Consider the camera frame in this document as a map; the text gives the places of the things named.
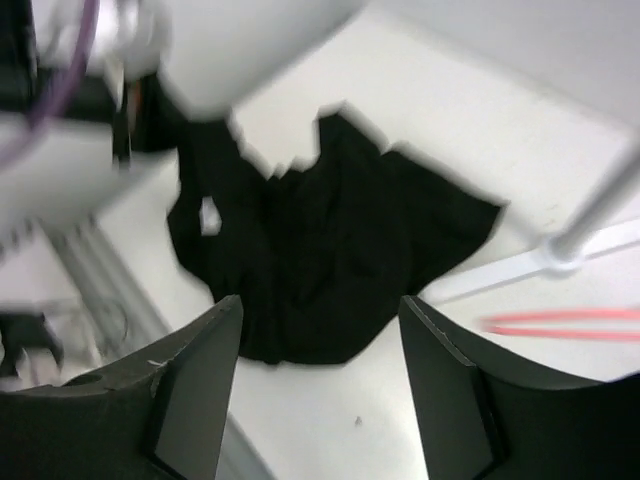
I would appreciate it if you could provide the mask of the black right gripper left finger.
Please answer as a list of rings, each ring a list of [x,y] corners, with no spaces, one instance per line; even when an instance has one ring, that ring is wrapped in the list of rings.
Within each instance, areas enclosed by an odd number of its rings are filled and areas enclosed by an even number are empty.
[[[62,386],[1,395],[4,479],[212,479],[243,307],[185,327]]]

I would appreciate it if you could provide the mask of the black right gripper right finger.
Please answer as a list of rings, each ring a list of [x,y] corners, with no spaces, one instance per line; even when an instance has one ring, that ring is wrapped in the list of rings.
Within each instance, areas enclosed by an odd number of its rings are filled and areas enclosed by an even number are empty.
[[[399,324],[429,478],[638,478],[638,375],[544,366],[417,297],[402,298]]]

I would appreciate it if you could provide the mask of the pink wire hanger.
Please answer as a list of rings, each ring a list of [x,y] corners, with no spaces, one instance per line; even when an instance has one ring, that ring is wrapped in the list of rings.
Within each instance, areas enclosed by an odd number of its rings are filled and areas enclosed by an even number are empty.
[[[638,342],[639,310],[582,308],[508,313],[479,321],[491,334],[566,340]]]

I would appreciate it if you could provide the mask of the black shirt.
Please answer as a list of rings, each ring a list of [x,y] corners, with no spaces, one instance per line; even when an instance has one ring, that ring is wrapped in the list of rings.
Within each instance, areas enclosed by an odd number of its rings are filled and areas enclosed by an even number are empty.
[[[223,120],[177,138],[180,193],[167,218],[176,257],[215,298],[240,297],[239,353],[270,365],[349,361],[403,296],[479,250],[502,211],[380,149],[342,111],[316,125],[316,162],[271,178]]]

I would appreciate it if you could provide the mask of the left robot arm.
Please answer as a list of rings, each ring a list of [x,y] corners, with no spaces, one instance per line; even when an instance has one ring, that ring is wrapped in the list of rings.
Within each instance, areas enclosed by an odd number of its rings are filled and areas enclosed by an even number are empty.
[[[196,112],[234,103],[328,39],[359,1],[170,1],[162,72]],[[26,218],[66,226],[137,183],[143,166],[119,171],[107,128],[59,123],[1,173],[1,230]]]

